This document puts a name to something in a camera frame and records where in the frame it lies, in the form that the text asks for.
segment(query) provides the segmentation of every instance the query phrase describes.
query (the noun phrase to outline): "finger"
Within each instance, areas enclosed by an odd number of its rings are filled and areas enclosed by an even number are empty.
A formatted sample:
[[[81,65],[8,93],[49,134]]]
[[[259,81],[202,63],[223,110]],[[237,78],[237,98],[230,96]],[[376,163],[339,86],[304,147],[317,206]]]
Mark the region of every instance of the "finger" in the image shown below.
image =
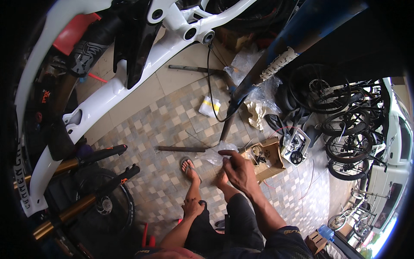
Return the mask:
[[[231,156],[236,156],[236,155],[239,155],[239,153],[237,153],[236,151],[234,151],[234,150],[220,150],[219,151],[219,154],[220,155],[231,155]]]
[[[223,169],[226,172],[227,176],[233,176],[236,174],[236,172],[233,170],[233,167],[231,166],[231,162],[228,158],[223,158]]]
[[[234,150],[220,150],[220,155],[229,155],[230,161],[234,166],[240,166],[244,162],[244,158]]]

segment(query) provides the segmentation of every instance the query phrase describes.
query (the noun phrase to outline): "wooden crate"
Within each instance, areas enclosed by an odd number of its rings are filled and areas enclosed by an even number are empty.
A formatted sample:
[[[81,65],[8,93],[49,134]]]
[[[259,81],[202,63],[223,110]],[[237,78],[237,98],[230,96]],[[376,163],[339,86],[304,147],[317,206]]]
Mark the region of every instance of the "wooden crate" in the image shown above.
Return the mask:
[[[318,231],[313,232],[305,239],[305,243],[309,247],[313,255],[319,253],[319,251],[321,251],[325,247],[327,242],[328,240],[326,240],[326,238],[323,238],[318,233]]]

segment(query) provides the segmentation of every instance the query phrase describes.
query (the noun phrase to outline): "plastic bag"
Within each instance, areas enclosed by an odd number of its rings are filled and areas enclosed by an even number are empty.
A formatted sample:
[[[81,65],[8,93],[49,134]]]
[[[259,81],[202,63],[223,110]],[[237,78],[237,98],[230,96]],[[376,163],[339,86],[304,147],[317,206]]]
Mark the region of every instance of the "plastic bag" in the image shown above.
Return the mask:
[[[234,57],[231,65],[223,70],[227,72],[234,84],[238,86],[249,73],[250,69],[256,64],[265,50],[258,51],[255,44],[250,48],[242,48]]]
[[[269,109],[267,112],[271,111],[272,113],[281,113],[282,111],[276,105],[274,99],[277,88],[281,84],[283,84],[282,81],[277,76],[272,75],[269,79],[251,91],[247,98],[244,100],[244,103],[246,104],[246,102],[255,102],[263,107],[267,107]]]
[[[214,110],[216,111],[216,114],[218,114],[219,113],[220,106],[221,106],[221,103],[220,103],[219,100],[213,98],[213,104],[214,104]],[[201,104],[200,109],[198,109],[198,112],[201,113],[201,114],[203,114],[203,115],[206,115],[206,116],[210,116],[212,118],[215,118],[214,111],[213,111],[213,106],[211,105],[210,96],[207,96],[206,95],[204,97],[204,101]]]
[[[227,157],[230,158],[230,156],[223,156],[220,155],[218,152],[220,150],[235,150],[238,152],[237,147],[235,144],[226,143],[224,141],[220,141],[217,146],[206,149],[206,152],[201,156],[196,156],[195,158],[207,160],[208,162],[212,163],[213,165],[223,165],[223,158]]]

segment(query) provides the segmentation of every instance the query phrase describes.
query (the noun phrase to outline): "blue pole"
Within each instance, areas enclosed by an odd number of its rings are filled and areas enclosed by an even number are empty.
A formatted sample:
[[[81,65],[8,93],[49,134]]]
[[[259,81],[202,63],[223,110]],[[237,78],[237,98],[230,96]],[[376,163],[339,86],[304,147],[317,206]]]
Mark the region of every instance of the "blue pole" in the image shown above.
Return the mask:
[[[233,91],[228,113],[257,85],[367,7],[362,0],[306,0]]]

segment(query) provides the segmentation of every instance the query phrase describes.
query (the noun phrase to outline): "fox logo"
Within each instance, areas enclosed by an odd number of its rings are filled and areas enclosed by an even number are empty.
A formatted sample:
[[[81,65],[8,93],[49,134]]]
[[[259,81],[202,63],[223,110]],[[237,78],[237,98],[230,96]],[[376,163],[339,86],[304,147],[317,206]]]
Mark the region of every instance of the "fox logo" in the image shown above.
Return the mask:
[[[46,103],[46,99],[49,98],[49,95],[50,94],[51,94],[50,91],[44,90],[44,92],[43,92],[43,98],[42,98],[42,104],[45,104]]]

